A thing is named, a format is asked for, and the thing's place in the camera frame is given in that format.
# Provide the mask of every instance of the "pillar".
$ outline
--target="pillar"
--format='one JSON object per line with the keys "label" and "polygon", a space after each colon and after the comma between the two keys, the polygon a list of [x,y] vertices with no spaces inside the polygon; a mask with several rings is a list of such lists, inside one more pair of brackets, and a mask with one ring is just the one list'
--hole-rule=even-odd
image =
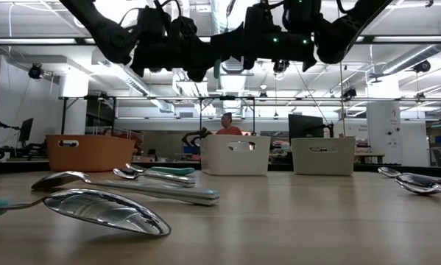
{"label": "pillar", "polygon": [[[72,69],[60,79],[60,96],[83,97],[88,95],[88,76],[79,70]],[[83,99],[69,99],[67,102],[65,134],[84,135],[86,125],[87,102]]]}
{"label": "pillar", "polygon": [[[389,76],[367,86],[369,97],[399,98],[398,78]],[[403,162],[399,102],[367,103],[368,143],[375,153],[385,154],[384,163]]]}

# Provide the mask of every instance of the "computer monitor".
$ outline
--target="computer monitor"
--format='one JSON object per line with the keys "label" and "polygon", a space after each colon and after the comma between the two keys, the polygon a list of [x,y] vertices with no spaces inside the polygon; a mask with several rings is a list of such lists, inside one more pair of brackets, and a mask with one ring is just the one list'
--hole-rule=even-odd
{"label": "computer monitor", "polygon": [[289,114],[289,140],[309,137],[323,138],[323,118]]}
{"label": "computer monitor", "polygon": [[19,133],[19,141],[25,143],[30,138],[30,130],[32,129],[33,118],[27,119],[22,122],[21,132]]}

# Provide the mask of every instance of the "bin handle hole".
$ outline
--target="bin handle hole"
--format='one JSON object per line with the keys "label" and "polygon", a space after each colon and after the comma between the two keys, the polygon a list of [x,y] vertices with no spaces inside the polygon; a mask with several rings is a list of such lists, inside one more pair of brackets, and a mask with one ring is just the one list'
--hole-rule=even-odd
{"label": "bin handle hole", "polygon": [[309,147],[308,150],[310,152],[337,152],[338,149],[336,147]]}
{"label": "bin handle hole", "polygon": [[231,151],[250,152],[255,151],[256,144],[246,141],[232,141],[228,143],[228,149]]}
{"label": "bin handle hole", "polygon": [[78,147],[80,143],[76,140],[61,140],[58,141],[59,147]]}

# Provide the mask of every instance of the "desk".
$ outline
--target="desk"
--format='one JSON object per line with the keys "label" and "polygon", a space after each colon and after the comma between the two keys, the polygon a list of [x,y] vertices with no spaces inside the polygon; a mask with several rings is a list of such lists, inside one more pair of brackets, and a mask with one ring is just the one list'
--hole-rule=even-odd
{"label": "desk", "polygon": [[[46,193],[29,187],[44,175],[0,175],[0,197],[40,198]],[[10,211],[0,216],[0,264],[441,265],[441,196],[415,196],[377,173],[196,178],[220,191],[219,205],[126,195],[171,225],[165,238],[70,219],[42,204]]]}
{"label": "desk", "polygon": [[383,159],[384,159],[385,154],[381,154],[381,153],[355,153],[354,156],[359,159],[360,163],[365,163],[365,158],[377,158],[377,163],[383,164],[384,163]]}

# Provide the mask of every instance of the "person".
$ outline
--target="person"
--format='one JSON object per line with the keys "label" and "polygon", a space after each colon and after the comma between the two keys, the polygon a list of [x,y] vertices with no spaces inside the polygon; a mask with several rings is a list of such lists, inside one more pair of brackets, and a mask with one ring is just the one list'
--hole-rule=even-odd
{"label": "person", "polygon": [[222,123],[223,129],[217,132],[218,135],[243,135],[240,128],[232,125],[232,113],[224,114],[220,122]]}
{"label": "person", "polygon": [[112,132],[111,132],[110,128],[106,128],[104,130],[104,132],[102,132],[102,134],[105,136],[112,136]]}

